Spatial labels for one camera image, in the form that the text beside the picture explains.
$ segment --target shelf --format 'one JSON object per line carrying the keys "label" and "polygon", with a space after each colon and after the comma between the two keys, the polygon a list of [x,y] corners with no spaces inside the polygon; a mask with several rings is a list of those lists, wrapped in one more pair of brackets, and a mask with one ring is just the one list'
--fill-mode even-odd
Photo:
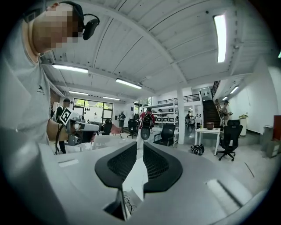
{"label": "shelf", "polygon": [[157,122],[155,122],[155,123],[177,123],[177,122],[161,122],[161,121],[157,121]]}
{"label": "shelf", "polygon": [[159,104],[159,105],[148,105],[148,106],[143,106],[143,108],[160,108],[160,107],[166,107],[166,106],[173,106],[173,103],[164,103],[164,104]]}
{"label": "shelf", "polygon": [[153,115],[156,115],[156,114],[177,114],[177,112],[159,112],[159,113],[152,113]]}

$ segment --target white shelving unit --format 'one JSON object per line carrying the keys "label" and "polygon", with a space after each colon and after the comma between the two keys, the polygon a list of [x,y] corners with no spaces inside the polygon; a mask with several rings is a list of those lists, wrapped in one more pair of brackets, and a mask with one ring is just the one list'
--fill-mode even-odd
{"label": "white shelving unit", "polygon": [[[159,105],[148,105],[148,106],[143,106],[142,107],[142,111],[144,112],[144,108],[151,108],[151,109],[156,109],[156,111],[161,108],[161,109],[173,109],[173,112],[157,112],[157,113],[152,113],[153,115],[157,116],[157,115],[162,115],[162,114],[169,114],[170,117],[174,118],[174,122],[169,122],[169,121],[155,121],[156,124],[158,123],[171,123],[176,125],[176,123],[178,123],[176,121],[176,116],[177,116],[177,112],[176,112],[176,108],[177,108],[177,104],[176,104],[176,100],[174,99],[173,103],[164,103],[164,104],[159,104]],[[175,133],[174,133],[174,144],[173,146],[178,142],[178,127],[176,127],[175,129]]]}
{"label": "white shelving unit", "polygon": [[176,104],[176,99],[174,99],[174,101],[172,103],[164,103],[164,104],[159,104],[159,105],[148,105],[148,106],[143,106],[142,107],[142,111],[144,112],[144,108],[151,108],[151,109],[173,109],[173,112],[157,112],[157,113],[153,113],[153,115],[161,115],[161,114],[170,114],[171,117],[174,118],[173,122],[169,122],[169,121],[155,121],[155,123],[172,123],[174,125],[176,125],[176,116],[177,116],[177,112],[176,112],[176,108],[177,108],[177,104]]}

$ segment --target stair railing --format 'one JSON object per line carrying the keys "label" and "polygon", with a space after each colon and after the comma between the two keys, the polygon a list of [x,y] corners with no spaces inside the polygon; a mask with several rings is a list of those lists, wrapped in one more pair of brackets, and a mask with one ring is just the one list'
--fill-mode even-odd
{"label": "stair railing", "polygon": [[222,110],[223,110],[223,108],[220,106],[220,103],[219,103],[219,100],[218,99],[216,99],[215,100],[215,107],[216,107],[216,109],[217,109],[217,111],[218,111],[218,114],[219,114],[219,116],[221,115],[221,112],[222,112]]}

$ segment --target white column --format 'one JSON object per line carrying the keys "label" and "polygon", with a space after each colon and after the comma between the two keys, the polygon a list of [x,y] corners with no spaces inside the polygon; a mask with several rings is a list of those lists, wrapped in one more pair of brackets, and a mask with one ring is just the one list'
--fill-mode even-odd
{"label": "white column", "polygon": [[184,143],[184,133],[185,133],[184,98],[183,98],[182,88],[177,89],[177,100],[178,100],[178,113],[179,113],[179,144],[182,145]]}

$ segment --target red panel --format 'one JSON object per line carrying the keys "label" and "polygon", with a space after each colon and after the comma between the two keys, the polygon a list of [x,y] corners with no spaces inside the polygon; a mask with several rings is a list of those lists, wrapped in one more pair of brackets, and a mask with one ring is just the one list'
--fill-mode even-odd
{"label": "red panel", "polygon": [[273,139],[281,140],[281,116],[274,116]]}

